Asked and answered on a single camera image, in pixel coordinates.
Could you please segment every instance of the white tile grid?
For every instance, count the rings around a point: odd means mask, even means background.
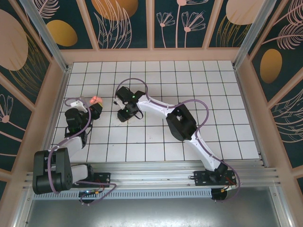
[[[201,128],[202,138],[223,159],[259,159],[244,109],[241,94],[225,61],[136,61],[74,63],[65,98],[98,94],[103,98],[101,118],[94,121],[84,154],[73,162],[172,161],[198,160],[195,152],[176,140],[166,121],[144,114],[142,120],[121,123],[119,107],[112,105],[117,84],[126,78],[140,78],[148,83],[150,96],[170,104],[188,99],[204,101],[210,109],[209,119]],[[133,92],[144,89],[131,81]],[[199,103],[186,104],[197,124],[205,119],[206,110]],[[62,106],[53,143],[63,139],[67,126]]]

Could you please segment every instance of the purple cable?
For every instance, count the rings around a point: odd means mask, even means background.
[[[82,195],[80,197],[80,202],[82,203],[82,205],[85,205],[85,206],[90,206],[90,205],[94,205],[98,202],[100,202],[101,200],[103,200],[105,197],[107,197],[114,189],[116,189],[117,185],[115,183],[97,183],[97,182],[88,182],[88,181],[78,181],[77,183],[87,183],[87,184],[95,184],[95,185],[113,185],[114,187],[109,190],[104,196],[102,196],[100,199],[97,199],[97,200],[94,200],[93,202],[91,203],[84,203],[83,202],[83,197],[86,196],[86,194]]]
[[[53,147],[53,148],[51,149],[51,151],[49,152],[48,160],[47,160],[47,174],[48,174],[49,184],[50,184],[50,186],[51,186],[51,189],[52,189],[53,193],[55,193],[55,194],[59,194],[60,192],[57,192],[56,189],[55,189],[55,187],[54,187],[54,185],[53,185],[52,171],[51,171],[51,158],[52,158],[52,155],[53,155],[54,151],[55,151],[56,149],[58,149],[62,144],[64,144],[64,143],[67,142],[68,140],[70,140],[70,139],[72,139],[72,138],[74,138],[74,137],[80,135],[82,132],[84,132],[84,131],[88,128],[88,126],[89,126],[89,124],[90,124],[90,120],[91,120],[91,113],[90,113],[89,106],[86,104],[86,102],[85,102],[84,100],[81,100],[80,98],[68,98],[68,99],[66,99],[66,100],[64,101],[64,104],[65,104],[66,106],[71,106],[71,105],[69,105],[69,104],[66,104],[66,102],[69,101],[69,100],[77,100],[77,101],[82,102],[82,103],[84,104],[84,106],[87,108],[88,112],[89,112],[89,120],[88,120],[87,124],[85,125],[85,127],[84,127],[80,132],[77,132],[76,134],[72,135],[71,137],[65,138],[65,139],[62,140],[60,143],[58,143],[55,147]]]
[[[201,104],[206,108],[206,117],[205,117],[205,120],[199,125],[199,127],[197,128],[197,130],[196,130],[196,132],[195,132],[196,140],[198,141],[198,143],[200,144],[200,146],[203,148],[203,150],[204,150],[209,156],[211,156],[211,157],[214,158],[215,160],[217,160],[217,161],[221,162],[222,164],[226,165],[227,167],[229,167],[229,168],[235,173],[235,175],[237,176],[237,178],[238,178],[238,189],[237,189],[236,193],[234,194],[233,197],[231,197],[231,198],[229,198],[229,199],[227,199],[227,200],[223,200],[223,201],[226,202],[226,201],[229,201],[229,200],[231,200],[231,199],[234,199],[234,198],[238,195],[238,193],[239,193],[239,191],[240,191],[240,187],[241,187],[241,181],[240,181],[240,177],[239,177],[238,173],[237,173],[237,172],[235,171],[235,169],[232,168],[229,164],[225,163],[223,160],[218,159],[217,157],[213,156],[213,154],[211,154],[210,152],[208,152],[207,149],[203,146],[202,142],[201,142],[201,141],[199,140],[199,138],[198,138],[198,132],[199,132],[199,130],[202,128],[202,126],[206,123],[206,121],[207,121],[207,119],[208,119],[208,116],[209,116],[209,109],[208,109],[207,105],[206,105],[204,102],[202,102],[201,100],[198,100],[198,99],[189,99],[189,100],[186,100],[186,101],[184,101],[184,102],[182,102],[182,103],[179,103],[179,104],[177,104],[177,105],[174,105],[174,106],[166,106],[166,105],[159,104],[159,103],[154,102],[153,100],[151,100],[151,98],[148,96],[148,87],[147,87],[147,84],[146,84],[143,80],[138,79],[138,78],[128,78],[128,79],[123,80],[123,81],[118,85],[118,87],[117,87],[117,89],[116,89],[115,97],[117,96],[116,93],[117,93],[119,87],[120,87],[124,82],[126,82],[126,81],[128,81],[128,80],[132,80],[132,79],[138,80],[138,81],[142,82],[142,83],[145,85],[145,88],[146,88],[145,95],[146,95],[148,101],[150,101],[151,103],[153,103],[153,104],[155,104],[155,105],[158,105],[158,106],[161,106],[161,107],[164,107],[164,108],[168,108],[168,109],[173,109],[173,108],[176,108],[176,107],[178,107],[178,106],[180,106],[180,105],[183,105],[183,104],[185,104],[185,103],[189,103],[189,102],[198,102],[198,103],[201,103]]]

